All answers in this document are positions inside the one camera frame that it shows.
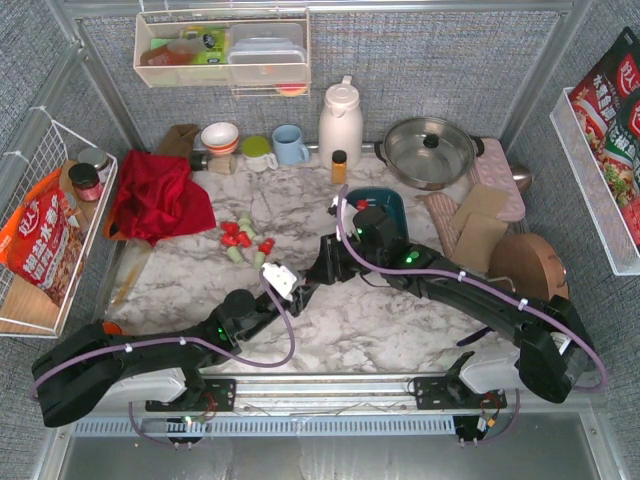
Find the thermos lid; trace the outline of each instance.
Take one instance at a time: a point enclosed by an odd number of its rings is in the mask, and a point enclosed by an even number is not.
[[[327,89],[324,100],[329,107],[349,110],[360,104],[360,94],[351,85],[351,77],[345,76],[342,83],[332,85]]]

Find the food package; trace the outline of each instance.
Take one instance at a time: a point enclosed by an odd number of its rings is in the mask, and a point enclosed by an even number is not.
[[[569,94],[589,145],[595,151],[625,99],[640,86],[640,43],[625,27],[613,46]]]
[[[640,193],[639,157],[640,90],[627,98],[596,151],[604,178],[621,208]]]
[[[39,182],[1,234],[2,261],[57,306],[64,300],[82,251],[82,232],[67,220],[69,205],[58,186],[59,177],[58,169]]]
[[[192,65],[215,65],[227,63],[227,29],[223,27],[202,27],[190,25],[180,32],[180,38],[196,38],[211,35],[213,47],[198,53],[191,61]]]

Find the brown bottle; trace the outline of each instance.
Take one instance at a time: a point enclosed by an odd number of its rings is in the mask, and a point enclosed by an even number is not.
[[[331,155],[331,182],[347,183],[347,154],[344,150],[336,150]]]

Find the glass jar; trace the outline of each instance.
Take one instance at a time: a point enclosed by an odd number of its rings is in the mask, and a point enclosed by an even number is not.
[[[107,152],[100,148],[85,148],[78,154],[78,163],[93,165],[98,171],[100,183],[102,183],[102,185],[105,184],[109,176],[109,157],[107,156]]]
[[[77,163],[69,169],[71,185],[80,200],[95,202],[102,195],[102,183],[96,167],[88,163]]]

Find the white thermos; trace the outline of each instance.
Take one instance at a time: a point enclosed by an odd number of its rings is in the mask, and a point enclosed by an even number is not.
[[[351,85],[351,77],[332,85],[324,96],[324,108],[318,128],[318,151],[322,164],[331,169],[331,157],[336,150],[347,154],[347,170],[360,161],[362,154],[362,112],[360,94]]]

